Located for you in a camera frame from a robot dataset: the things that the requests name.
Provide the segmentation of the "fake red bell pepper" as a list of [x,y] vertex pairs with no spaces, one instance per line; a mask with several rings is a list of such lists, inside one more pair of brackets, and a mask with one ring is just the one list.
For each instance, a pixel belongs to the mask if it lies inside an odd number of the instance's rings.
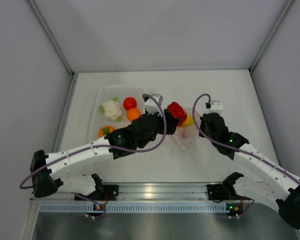
[[181,127],[187,120],[188,115],[179,103],[174,101],[167,106],[167,109],[174,118],[179,120],[179,123],[177,124],[178,127]]

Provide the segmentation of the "small yellow fake fruit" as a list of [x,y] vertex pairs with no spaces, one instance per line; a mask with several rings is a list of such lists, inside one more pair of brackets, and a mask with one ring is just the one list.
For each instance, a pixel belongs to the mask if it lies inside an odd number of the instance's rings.
[[193,119],[193,117],[191,116],[191,115],[188,115],[187,116],[187,118],[186,118],[186,120],[183,122],[183,126],[184,127],[188,127],[188,126],[191,126],[191,125],[193,125],[194,124],[194,119]]

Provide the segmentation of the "clear zip top bag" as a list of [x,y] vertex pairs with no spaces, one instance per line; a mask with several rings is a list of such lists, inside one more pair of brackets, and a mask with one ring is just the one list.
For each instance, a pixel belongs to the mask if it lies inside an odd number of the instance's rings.
[[[187,115],[190,115],[193,117],[193,109],[186,108],[185,109]],[[194,112],[195,119],[194,123],[191,126],[178,126],[176,128],[175,133],[172,135],[175,143],[181,148],[185,149],[187,146],[192,144],[194,141],[199,139],[199,131],[195,125],[195,123],[199,126],[200,125],[200,115],[195,111]]]

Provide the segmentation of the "fake orange fruit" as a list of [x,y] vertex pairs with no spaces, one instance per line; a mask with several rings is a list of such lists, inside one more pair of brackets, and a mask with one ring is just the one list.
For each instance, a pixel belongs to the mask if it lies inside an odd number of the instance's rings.
[[126,113],[126,118],[132,122],[133,120],[138,119],[141,116],[141,111],[138,108],[131,108]]

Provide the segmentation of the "fake red tomato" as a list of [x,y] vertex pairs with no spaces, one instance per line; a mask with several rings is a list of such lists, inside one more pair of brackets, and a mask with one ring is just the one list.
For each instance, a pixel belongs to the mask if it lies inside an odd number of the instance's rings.
[[127,97],[123,101],[123,107],[125,110],[129,111],[130,109],[137,108],[138,104],[135,98]]

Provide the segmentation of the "fake orange bell pepper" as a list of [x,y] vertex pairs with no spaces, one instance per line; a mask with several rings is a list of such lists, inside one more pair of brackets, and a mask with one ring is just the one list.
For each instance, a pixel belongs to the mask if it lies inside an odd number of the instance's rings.
[[115,130],[115,128],[113,126],[110,126],[110,125],[103,126],[99,129],[98,135],[101,138],[107,134],[112,133],[114,130]]

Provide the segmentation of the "fake white cauliflower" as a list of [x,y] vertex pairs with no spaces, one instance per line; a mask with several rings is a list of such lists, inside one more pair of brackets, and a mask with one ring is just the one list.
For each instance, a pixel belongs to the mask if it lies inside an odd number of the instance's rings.
[[99,112],[104,115],[105,118],[113,120],[113,121],[121,121],[122,120],[122,109],[119,104],[118,97],[113,98],[112,100],[108,100],[103,102],[99,107]]

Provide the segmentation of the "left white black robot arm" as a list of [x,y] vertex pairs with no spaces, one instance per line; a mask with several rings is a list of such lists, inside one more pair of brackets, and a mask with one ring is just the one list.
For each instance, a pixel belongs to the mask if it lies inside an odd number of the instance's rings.
[[30,165],[33,194],[36,198],[45,198],[68,192],[97,200],[104,191],[101,178],[96,173],[75,175],[75,171],[134,154],[153,142],[157,135],[173,135],[179,123],[167,109],[164,115],[146,112],[128,126],[81,147],[54,153],[38,150]]

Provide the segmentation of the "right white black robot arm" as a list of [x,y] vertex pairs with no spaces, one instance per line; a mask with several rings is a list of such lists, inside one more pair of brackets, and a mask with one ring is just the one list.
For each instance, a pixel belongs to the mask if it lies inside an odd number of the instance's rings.
[[234,199],[239,195],[258,200],[276,211],[289,226],[300,230],[299,176],[268,160],[239,133],[229,131],[224,119],[216,112],[200,117],[199,136],[208,139],[220,154],[261,179],[251,187],[245,181],[225,181],[225,196]]

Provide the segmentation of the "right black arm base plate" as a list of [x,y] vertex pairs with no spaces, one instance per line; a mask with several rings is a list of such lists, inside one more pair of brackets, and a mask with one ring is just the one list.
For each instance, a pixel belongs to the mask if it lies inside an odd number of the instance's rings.
[[220,203],[224,200],[228,200],[230,192],[223,184],[208,184],[207,185],[208,199],[215,203]]

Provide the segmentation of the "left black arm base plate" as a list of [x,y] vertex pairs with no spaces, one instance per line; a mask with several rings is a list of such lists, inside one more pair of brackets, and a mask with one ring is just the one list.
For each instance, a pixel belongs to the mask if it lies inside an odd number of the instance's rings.
[[87,201],[89,200],[93,200],[96,202],[99,201],[116,201],[117,200],[117,196],[119,195],[119,185],[117,184],[106,184],[103,185],[103,190],[96,190],[93,193],[87,195],[87,196],[74,196],[74,200],[75,201],[85,201],[85,199],[87,199]]

